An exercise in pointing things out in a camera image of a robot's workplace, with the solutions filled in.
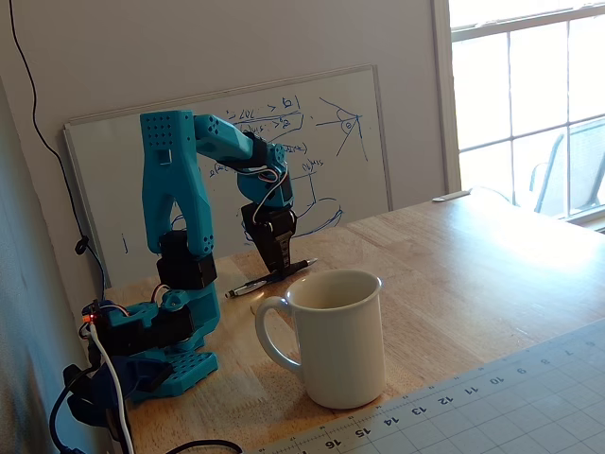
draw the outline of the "whiteboard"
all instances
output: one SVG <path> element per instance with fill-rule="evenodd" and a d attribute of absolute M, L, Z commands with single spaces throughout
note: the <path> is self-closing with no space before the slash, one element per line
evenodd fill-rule
<path fill-rule="evenodd" d="M 299 217 L 296 236 L 389 210 L 379 103 L 371 66 L 197 96 L 72 120 L 65 138 L 93 241 L 108 285 L 124 286 L 157 273 L 147 248 L 141 189 L 143 143 L 139 114 L 189 109 L 214 114 L 241 131 L 285 146 Z M 201 155 L 210 199 L 215 257 L 252 249 L 242 228 L 236 175 Z M 184 228 L 178 207 L 174 228 Z"/>

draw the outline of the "window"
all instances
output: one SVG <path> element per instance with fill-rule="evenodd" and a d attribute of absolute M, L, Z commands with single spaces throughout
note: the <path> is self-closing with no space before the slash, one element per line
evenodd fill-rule
<path fill-rule="evenodd" d="M 463 189 L 557 218 L 605 209 L 605 4 L 585 3 L 449 1 Z"/>

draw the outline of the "teal robotic arm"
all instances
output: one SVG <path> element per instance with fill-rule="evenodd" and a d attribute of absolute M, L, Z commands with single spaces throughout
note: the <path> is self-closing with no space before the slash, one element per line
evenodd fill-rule
<path fill-rule="evenodd" d="M 300 269 L 290 265 L 296 216 L 282 146 L 242 133 L 213 115 L 191 111 L 144 113 L 141 129 L 147 245 L 161 255 L 158 273 L 169 291 L 159 306 L 155 302 L 130 306 L 128 316 L 99 304 L 87 308 L 110 356 L 130 357 L 137 370 L 150 361 L 166 365 L 163 379 L 152 380 L 153 391 L 147 387 L 133 392 L 135 401 L 179 395 L 218 367 L 214 354 L 195 352 L 219 320 L 215 237 L 198 154 L 237 172 L 237 186 L 251 201 L 242 207 L 244 225 L 276 280 Z M 184 230 L 172 230 L 174 203 L 181 209 Z M 133 374 L 138 382 L 140 377 Z"/>

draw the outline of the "chair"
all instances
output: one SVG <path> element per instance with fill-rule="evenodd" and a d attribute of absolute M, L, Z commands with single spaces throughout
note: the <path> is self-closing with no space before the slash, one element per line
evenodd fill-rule
<path fill-rule="evenodd" d="M 529 190 L 533 191 L 536 175 L 546 166 L 544 181 L 534 211 L 548 216 L 564 213 L 566 192 L 567 140 L 561 134 L 555 141 L 548 163 L 534 167 Z M 570 208 L 574 212 L 599 206 L 598 190 L 605 173 L 605 118 L 570 128 Z"/>

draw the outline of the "robotic arm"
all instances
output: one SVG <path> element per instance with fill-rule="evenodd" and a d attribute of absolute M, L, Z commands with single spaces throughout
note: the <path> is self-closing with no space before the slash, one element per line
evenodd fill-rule
<path fill-rule="evenodd" d="M 147 244 L 152 252 L 162 254 L 158 271 L 164 284 L 197 288 L 204 274 L 209 276 L 206 281 L 212 276 L 208 274 L 215 246 L 212 218 L 197 153 L 237 172 L 237 186 L 251 201 L 242 207 L 244 225 L 269 272 L 283 278 L 294 270 L 289 240 L 296 230 L 296 216 L 291 210 L 294 196 L 282 146 L 242 133 L 215 116 L 195 116 L 191 111 L 145 113 L 141 127 Z M 171 230 L 174 201 L 181 208 L 186 233 Z M 195 257 L 193 262 L 198 261 L 201 276 L 195 263 L 184 260 L 185 247 Z"/>
<path fill-rule="evenodd" d="M 161 255 L 158 273 L 169 291 L 159 306 L 143 302 L 127 312 L 115 310 L 111 302 L 94 302 L 82 311 L 95 323 L 118 368 L 125 396 L 134 401 L 180 395 L 218 368 L 214 353 L 196 353 L 220 318 L 215 237 L 198 153 L 237 172 L 237 186 L 251 201 L 242 207 L 244 225 L 276 280 L 300 270 L 302 263 L 290 264 L 296 216 L 282 146 L 242 133 L 213 115 L 195 116 L 191 111 L 144 113 L 141 129 L 147 245 Z M 174 202 L 186 230 L 171 228 Z M 112 383 L 107 370 L 95 374 L 90 388 L 68 401 L 72 413 L 87 424 L 93 424 L 90 414 L 116 405 L 108 397 Z"/>

